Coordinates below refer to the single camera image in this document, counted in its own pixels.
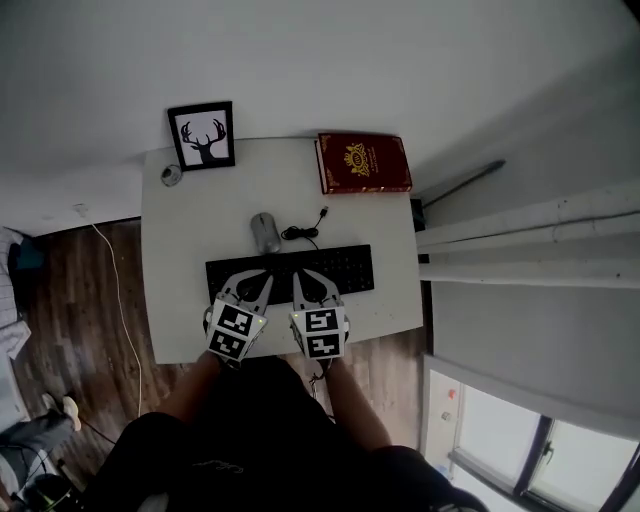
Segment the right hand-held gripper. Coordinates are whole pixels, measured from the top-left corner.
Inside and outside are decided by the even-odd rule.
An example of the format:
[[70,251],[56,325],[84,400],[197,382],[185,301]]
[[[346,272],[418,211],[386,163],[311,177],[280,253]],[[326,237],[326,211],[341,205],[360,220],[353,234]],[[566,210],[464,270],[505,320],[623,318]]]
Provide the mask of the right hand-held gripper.
[[[301,269],[293,274],[289,314],[293,337],[310,360],[329,360],[344,355],[350,323],[337,285],[325,275]],[[318,305],[307,305],[307,302]]]

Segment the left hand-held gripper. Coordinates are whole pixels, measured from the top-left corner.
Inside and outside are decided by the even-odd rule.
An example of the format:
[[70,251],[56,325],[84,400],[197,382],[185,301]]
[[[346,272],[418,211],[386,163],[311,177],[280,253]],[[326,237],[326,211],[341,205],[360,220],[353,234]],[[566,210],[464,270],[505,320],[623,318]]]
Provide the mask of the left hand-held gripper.
[[241,362],[247,356],[268,323],[265,312],[273,280],[265,269],[245,270],[227,279],[204,314],[210,352],[226,362]]

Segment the black keyboard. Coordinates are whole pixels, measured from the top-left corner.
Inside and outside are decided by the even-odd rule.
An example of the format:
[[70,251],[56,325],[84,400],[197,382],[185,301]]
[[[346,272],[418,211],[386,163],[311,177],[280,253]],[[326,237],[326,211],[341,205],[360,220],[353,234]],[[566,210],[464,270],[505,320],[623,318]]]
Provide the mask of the black keyboard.
[[254,269],[270,272],[274,278],[268,301],[270,305],[292,301],[292,277],[301,269],[318,272],[330,279],[342,295],[375,288],[371,247],[368,245],[214,260],[207,262],[205,269],[211,298],[222,291],[225,282],[236,273]]

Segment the grey computer mouse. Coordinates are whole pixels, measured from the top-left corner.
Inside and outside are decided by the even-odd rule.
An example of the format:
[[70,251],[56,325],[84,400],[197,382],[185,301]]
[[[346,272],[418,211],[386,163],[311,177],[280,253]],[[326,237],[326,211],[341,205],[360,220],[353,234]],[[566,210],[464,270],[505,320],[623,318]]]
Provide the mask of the grey computer mouse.
[[281,239],[274,217],[260,212],[250,220],[255,245],[260,254],[275,254],[281,249]]

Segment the person's right forearm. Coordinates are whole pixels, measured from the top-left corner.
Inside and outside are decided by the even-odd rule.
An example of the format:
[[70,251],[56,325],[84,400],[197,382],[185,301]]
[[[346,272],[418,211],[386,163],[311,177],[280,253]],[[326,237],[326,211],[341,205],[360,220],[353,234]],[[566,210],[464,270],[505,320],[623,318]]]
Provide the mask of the person's right forearm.
[[331,361],[325,381],[336,423],[356,444],[368,452],[392,445],[386,427],[341,358]]

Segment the person's left forearm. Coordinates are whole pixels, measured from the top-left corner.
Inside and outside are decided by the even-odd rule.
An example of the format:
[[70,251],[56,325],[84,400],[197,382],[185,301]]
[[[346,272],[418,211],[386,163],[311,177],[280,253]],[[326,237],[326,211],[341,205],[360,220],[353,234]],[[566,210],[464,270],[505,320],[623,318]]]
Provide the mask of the person's left forearm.
[[221,362],[217,355],[205,351],[196,363],[183,375],[175,389],[163,400],[158,411],[183,423],[192,423],[221,374]]

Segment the red hardcover book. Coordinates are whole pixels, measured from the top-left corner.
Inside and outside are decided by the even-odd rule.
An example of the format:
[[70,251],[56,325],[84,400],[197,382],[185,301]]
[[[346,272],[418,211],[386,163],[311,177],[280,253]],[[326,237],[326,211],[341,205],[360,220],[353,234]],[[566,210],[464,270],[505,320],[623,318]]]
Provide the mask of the red hardcover book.
[[314,143],[324,195],[404,193],[413,187],[399,136],[320,133]]

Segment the person's black shirt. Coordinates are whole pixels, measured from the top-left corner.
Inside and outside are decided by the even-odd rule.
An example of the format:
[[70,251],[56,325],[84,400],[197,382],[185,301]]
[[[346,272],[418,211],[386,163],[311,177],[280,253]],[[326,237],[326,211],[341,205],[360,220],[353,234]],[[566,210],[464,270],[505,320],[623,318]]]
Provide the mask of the person's black shirt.
[[87,512],[489,512],[416,450],[363,450],[277,357],[224,368],[189,424],[131,422]]

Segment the white window sill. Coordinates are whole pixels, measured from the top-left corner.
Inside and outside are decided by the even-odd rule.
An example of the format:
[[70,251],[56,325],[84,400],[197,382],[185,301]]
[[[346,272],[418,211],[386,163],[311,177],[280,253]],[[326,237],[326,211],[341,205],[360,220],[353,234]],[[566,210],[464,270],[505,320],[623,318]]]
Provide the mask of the white window sill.
[[[435,469],[437,465],[447,467],[448,473],[441,474],[452,480],[455,464],[450,455],[459,447],[465,386],[436,370],[430,356],[424,357],[423,368],[420,451]],[[456,391],[453,400],[448,397],[450,389]],[[445,411],[451,414],[449,421],[441,419]]]

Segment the black framed deer picture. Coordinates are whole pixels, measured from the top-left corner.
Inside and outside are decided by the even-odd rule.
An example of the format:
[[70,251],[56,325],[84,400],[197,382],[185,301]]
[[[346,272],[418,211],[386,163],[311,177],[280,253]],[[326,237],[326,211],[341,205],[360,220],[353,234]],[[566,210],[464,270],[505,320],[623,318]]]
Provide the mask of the black framed deer picture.
[[231,101],[167,110],[174,147],[183,172],[235,166]]

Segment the black pole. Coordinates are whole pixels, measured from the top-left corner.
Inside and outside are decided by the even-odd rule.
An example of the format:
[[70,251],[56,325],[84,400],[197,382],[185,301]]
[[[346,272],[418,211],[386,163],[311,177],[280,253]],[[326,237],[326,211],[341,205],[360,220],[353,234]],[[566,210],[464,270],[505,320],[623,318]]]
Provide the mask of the black pole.
[[502,169],[505,164],[506,161],[504,159],[494,160],[484,166],[450,177],[439,184],[431,186],[422,192],[422,207],[427,208],[436,204],[466,186]]

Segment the white pipe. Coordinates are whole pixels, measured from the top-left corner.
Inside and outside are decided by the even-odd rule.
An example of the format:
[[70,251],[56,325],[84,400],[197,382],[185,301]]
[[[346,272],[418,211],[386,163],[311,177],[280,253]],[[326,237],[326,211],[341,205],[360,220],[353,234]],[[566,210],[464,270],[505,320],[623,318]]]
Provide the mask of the white pipe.
[[635,214],[640,214],[640,179],[430,227],[416,235],[416,244],[420,249],[427,249],[439,244]]
[[443,264],[636,257],[640,211],[454,241],[432,241],[423,231],[416,235],[416,243],[420,255]]
[[422,281],[640,290],[640,259],[420,264]]

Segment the teal cloth item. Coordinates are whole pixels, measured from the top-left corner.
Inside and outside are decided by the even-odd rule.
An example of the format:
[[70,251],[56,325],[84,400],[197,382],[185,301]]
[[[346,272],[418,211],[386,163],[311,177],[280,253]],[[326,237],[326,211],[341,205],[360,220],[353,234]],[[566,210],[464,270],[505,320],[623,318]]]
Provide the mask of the teal cloth item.
[[8,268],[10,272],[36,270],[43,266],[44,253],[31,238],[24,238],[20,243],[12,243],[9,249]]

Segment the white checked cloth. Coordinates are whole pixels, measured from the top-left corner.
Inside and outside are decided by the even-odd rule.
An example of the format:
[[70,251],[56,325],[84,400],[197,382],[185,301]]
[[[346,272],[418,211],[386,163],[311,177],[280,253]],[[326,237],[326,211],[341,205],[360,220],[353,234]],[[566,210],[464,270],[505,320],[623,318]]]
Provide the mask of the white checked cloth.
[[11,246],[22,241],[21,234],[0,226],[0,349],[11,359],[16,359],[31,336],[30,328],[18,312],[9,274]]

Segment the black framed window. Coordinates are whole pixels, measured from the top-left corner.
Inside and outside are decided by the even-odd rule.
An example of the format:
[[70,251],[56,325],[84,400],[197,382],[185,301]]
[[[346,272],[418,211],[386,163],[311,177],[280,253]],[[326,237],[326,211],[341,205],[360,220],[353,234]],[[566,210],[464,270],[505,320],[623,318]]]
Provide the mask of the black framed window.
[[453,482],[514,512],[640,512],[640,441],[551,418],[464,385]]

